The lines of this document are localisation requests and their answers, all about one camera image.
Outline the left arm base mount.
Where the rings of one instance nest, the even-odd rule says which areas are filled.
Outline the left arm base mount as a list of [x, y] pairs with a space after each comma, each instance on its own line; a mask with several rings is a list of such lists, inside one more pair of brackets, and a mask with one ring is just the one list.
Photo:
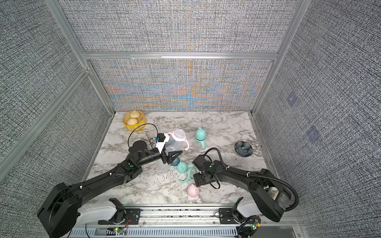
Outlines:
[[118, 210], [110, 220], [100, 220], [98, 225], [137, 225], [140, 220], [141, 209], [126, 208], [124, 211]]

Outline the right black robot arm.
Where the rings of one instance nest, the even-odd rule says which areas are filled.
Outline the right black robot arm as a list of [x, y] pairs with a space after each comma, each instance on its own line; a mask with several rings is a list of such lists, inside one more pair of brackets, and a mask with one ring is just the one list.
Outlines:
[[203, 155], [197, 156], [192, 163], [199, 170], [193, 176], [197, 187], [225, 182], [242, 188], [250, 193], [260, 214], [274, 222], [279, 222], [284, 212], [295, 209], [299, 204], [296, 190], [267, 169], [244, 171], [221, 161], [211, 162]]

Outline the clear baby bottle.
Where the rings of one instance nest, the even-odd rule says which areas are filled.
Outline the clear baby bottle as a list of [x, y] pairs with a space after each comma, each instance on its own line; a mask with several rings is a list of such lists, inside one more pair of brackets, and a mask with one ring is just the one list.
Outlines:
[[195, 149], [196, 151], [202, 151], [202, 150], [204, 150], [204, 145], [203, 145], [203, 143], [200, 142], [200, 141], [198, 141], [198, 140], [196, 140], [196, 141], [194, 142], [194, 149]]

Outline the mint bottle cap front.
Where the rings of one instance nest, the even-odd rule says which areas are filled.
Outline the mint bottle cap front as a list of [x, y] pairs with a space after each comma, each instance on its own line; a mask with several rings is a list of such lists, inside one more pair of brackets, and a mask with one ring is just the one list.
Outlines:
[[198, 141], [204, 141], [206, 139], [206, 131], [203, 128], [198, 128], [195, 132], [195, 138]]

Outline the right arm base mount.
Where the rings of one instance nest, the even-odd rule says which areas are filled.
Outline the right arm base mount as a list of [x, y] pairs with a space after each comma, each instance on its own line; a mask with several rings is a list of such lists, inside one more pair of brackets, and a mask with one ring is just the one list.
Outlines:
[[233, 208], [219, 208], [218, 218], [220, 224], [242, 224], [247, 218], [244, 217], [237, 209]]

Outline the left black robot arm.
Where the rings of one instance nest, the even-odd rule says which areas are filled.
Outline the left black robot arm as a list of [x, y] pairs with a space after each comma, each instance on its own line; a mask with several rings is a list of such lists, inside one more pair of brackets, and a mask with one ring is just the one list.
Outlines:
[[109, 189], [128, 183], [142, 173], [142, 166], [156, 160], [171, 164], [181, 150], [165, 152], [165, 149], [148, 149], [146, 142], [139, 140], [129, 148], [129, 155], [116, 167], [84, 182], [53, 187], [37, 217], [51, 238], [60, 238], [68, 233], [79, 218], [79, 208], [94, 197]]

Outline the clear bottle front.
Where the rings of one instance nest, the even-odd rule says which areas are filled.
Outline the clear bottle front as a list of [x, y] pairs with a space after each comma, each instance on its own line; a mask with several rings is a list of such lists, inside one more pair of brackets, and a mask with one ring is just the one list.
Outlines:
[[186, 138], [186, 133], [182, 129], [176, 129], [168, 134], [170, 135], [170, 140], [165, 145], [167, 153], [171, 151], [189, 150], [190, 144]]

